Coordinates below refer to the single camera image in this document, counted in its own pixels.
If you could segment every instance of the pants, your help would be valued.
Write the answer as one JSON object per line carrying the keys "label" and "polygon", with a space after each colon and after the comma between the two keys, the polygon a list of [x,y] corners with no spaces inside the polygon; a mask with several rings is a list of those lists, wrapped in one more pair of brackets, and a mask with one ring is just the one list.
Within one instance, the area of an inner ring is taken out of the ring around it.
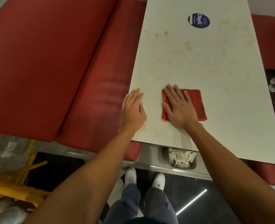
{"label": "pants", "polygon": [[[137,217],[140,191],[135,184],[129,184],[122,192],[122,197],[109,209],[103,224],[122,224]],[[176,213],[165,193],[150,187],[145,196],[145,214],[158,222],[178,224]]]}

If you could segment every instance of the person's left hand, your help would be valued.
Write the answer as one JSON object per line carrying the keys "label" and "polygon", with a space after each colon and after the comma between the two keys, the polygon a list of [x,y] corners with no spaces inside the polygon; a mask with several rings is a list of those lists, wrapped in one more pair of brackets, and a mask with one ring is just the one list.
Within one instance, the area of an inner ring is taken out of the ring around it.
{"label": "person's left hand", "polygon": [[139,94],[140,89],[133,89],[130,94],[126,94],[120,115],[120,130],[136,133],[144,124],[147,115],[140,102],[143,93]]}

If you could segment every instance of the finger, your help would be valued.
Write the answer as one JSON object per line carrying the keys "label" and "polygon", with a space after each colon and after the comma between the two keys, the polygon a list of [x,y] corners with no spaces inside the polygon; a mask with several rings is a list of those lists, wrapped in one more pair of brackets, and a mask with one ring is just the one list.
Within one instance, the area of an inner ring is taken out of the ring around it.
{"label": "finger", "polygon": [[192,104],[192,101],[191,101],[191,99],[190,99],[190,97],[189,97],[189,95],[188,95],[188,92],[186,91],[186,90],[184,90],[184,96],[185,96],[185,98],[186,98],[186,101],[188,102],[188,103],[190,103],[190,104]]}
{"label": "finger", "polygon": [[173,95],[175,101],[180,102],[180,98],[178,97],[178,95],[175,92],[174,88],[170,84],[168,84],[167,87],[168,87],[170,93]]}
{"label": "finger", "polygon": [[144,110],[144,107],[143,107],[142,103],[139,103],[139,112],[140,112],[141,115],[145,115],[146,118],[147,118],[147,115],[145,113],[145,110]]}
{"label": "finger", "polygon": [[165,110],[165,112],[166,112],[166,114],[167,114],[168,116],[170,116],[170,115],[173,114],[173,112],[172,112],[170,106],[169,106],[167,103],[162,102],[162,107],[163,107],[163,109]]}
{"label": "finger", "polygon": [[123,111],[124,107],[125,107],[125,103],[126,103],[126,99],[128,97],[128,94],[126,94],[124,100],[123,100],[123,103],[122,103],[122,108],[121,108],[121,111]]}
{"label": "finger", "polygon": [[143,95],[144,95],[144,93],[139,94],[139,95],[136,97],[136,99],[135,99],[135,101],[134,101],[134,104],[139,105],[140,102],[141,102],[141,100],[142,100],[142,98],[143,98]]}
{"label": "finger", "polygon": [[136,91],[132,94],[132,96],[131,96],[130,101],[128,102],[128,104],[133,104],[133,102],[135,101],[136,97],[139,94],[139,91],[140,91],[140,89],[137,88]]}
{"label": "finger", "polygon": [[170,93],[168,87],[165,87],[165,88],[164,88],[164,92],[165,92],[167,98],[169,99],[170,104],[171,104],[172,107],[178,103],[178,102],[175,100],[175,98],[173,97],[173,95]]}
{"label": "finger", "polygon": [[177,93],[179,99],[180,99],[181,101],[186,101],[185,98],[184,98],[184,96],[183,96],[183,94],[181,93],[181,91],[180,91],[178,85],[174,85],[174,88],[175,88],[175,91],[176,91],[176,93]]}
{"label": "finger", "polygon": [[132,95],[135,93],[135,89],[133,89],[132,91],[131,91],[131,93],[128,95],[128,97],[127,97],[127,99],[126,99],[126,103],[125,103],[125,105],[127,105],[128,103],[129,103],[129,101],[130,101],[130,99],[131,99],[131,97],[132,97]]}

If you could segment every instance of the white table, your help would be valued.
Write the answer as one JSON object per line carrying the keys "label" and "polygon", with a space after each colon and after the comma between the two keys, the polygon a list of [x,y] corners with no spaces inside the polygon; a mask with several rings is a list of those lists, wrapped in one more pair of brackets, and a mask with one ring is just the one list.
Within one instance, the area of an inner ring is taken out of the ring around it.
{"label": "white table", "polygon": [[[210,25],[190,25],[195,13]],[[147,3],[130,90],[144,92],[148,119],[133,140],[197,151],[161,120],[168,83],[201,91],[204,127],[237,157],[275,163],[275,116],[247,0]]]}

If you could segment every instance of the person's left arm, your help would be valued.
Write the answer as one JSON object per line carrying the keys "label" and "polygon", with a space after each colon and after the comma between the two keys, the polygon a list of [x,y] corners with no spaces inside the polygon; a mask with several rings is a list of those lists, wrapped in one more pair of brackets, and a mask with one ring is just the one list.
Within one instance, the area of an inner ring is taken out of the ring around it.
{"label": "person's left arm", "polygon": [[23,224],[95,224],[114,187],[126,149],[147,116],[139,89],[126,95],[117,136],[69,176]]}

